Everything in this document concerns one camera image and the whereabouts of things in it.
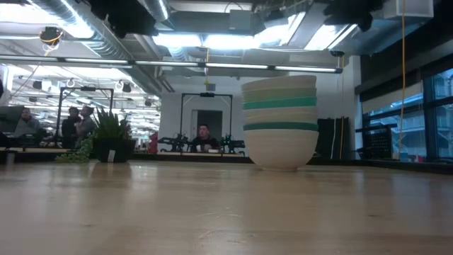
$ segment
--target yellow cable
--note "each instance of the yellow cable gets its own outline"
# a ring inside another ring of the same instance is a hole
[[[404,117],[404,98],[406,97],[406,0],[403,0],[402,30],[403,30],[403,99],[401,101],[401,118],[399,123],[399,148],[398,158],[401,159],[401,149],[403,148],[403,117]]]
[[[208,63],[210,60],[210,49],[207,48],[207,51],[206,51],[206,63]],[[209,84],[208,80],[207,80],[207,75],[209,73],[209,69],[206,67],[206,81],[205,81],[205,85],[207,86]]]
[[[343,71],[344,71],[344,69],[345,69],[345,56],[344,55],[342,56],[341,62],[342,62],[342,68],[343,68]],[[344,96],[344,93],[345,93],[345,91],[344,91],[344,89],[345,89],[345,75],[344,75],[344,72],[341,72],[341,87],[342,87],[342,89],[341,89],[341,91],[342,91],[341,92],[342,103],[341,104],[343,105],[344,104],[344,102],[343,102],[344,97],[343,96]],[[342,114],[342,116],[341,116],[340,159],[343,158],[343,132],[344,132],[344,126],[345,126],[345,118],[344,118],[344,116]]]
[[[57,37],[55,37],[55,38],[53,38],[53,39],[50,39],[50,40],[43,40],[43,39],[41,39],[41,34],[42,34],[42,32],[40,33],[40,40],[41,40],[41,42],[43,42],[43,43],[48,43],[48,42],[49,42],[49,43],[53,43],[54,41],[60,39],[60,38],[63,36],[63,32],[61,32]]]

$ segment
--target bowl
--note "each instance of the bowl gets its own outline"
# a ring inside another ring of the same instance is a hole
[[[313,157],[319,134],[304,130],[254,130],[246,132],[248,156],[259,167],[270,171],[296,171]]]
[[[249,130],[245,131],[246,143],[261,140],[318,140],[318,132],[312,130]]]
[[[315,114],[316,107],[291,107],[291,108],[269,108],[269,109],[253,109],[243,112],[244,118],[252,118],[268,115],[287,115],[287,114]]]
[[[267,109],[267,108],[293,108],[293,107],[314,107],[316,97],[286,98],[278,100],[257,101],[243,103],[244,110]]]
[[[256,102],[286,98],[301,98],[316,96],[315,88],[295,88],[295,89],[259,89],[242,93],[242,101]]]
[[[295,89],[315,88],[316,76],[314,75],[293,75],[279,76],[270,79],[261,79],[248,82],[242,85],[242,91],[255,91],[260,89]]]
[[[244,118],[245,124],[276,122],[303,122],[316,124],[318,122],[318,116],[315,113],[287,113],[258,115]]]

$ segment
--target speaker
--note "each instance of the speaker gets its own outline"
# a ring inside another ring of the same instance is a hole
[[[33,82],[34,89],[42,89],[42,81],[34,81]]]

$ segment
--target table surface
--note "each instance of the table surface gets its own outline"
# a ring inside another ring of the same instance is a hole
[[[451,254],[453,178],[253,164],[0,166],[0,254]]]

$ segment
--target cable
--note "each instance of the cable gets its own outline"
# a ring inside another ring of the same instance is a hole
[[[210,49],[207,48],[207,51],[206,51],[206,63],[208,63],[210,60]],[[207,80],[207,76],[209,74],[209,68],[206,67],[206,80],[205,80],[205,85],[207,86],[209,84],[208,80]]]
[[[406,97],[406,0],[403,0],[402,33],[403,33],[403,99],[401,101],[401,117],[399,123],[399,146],[398,159],[401,160],[401,149],[403,148],[403,117],[404,117],[404,98]]]
[[[236,4],[236,5],[239,6],[239,8],[241,8],[241,10],[243,11],[243,8],[242,8],[242,6],[241,6],[240,4],[238,4],[238,3],[235,2],[235,1],[230,1],[230,2],[225,6],[224,13],[227,12],[226,9],[228,8],[228,6],[229,6],[230,4]]]
[[[345,69],[345,56],[342,56],[342,64],[341,67],[343,70]],[[344,72],[341,72],[341,105],[345,105],[345,75]],[[341,141],[340,141],[340,159],[343,158],[343,133],[345,127],[345,116],[341,115]]]

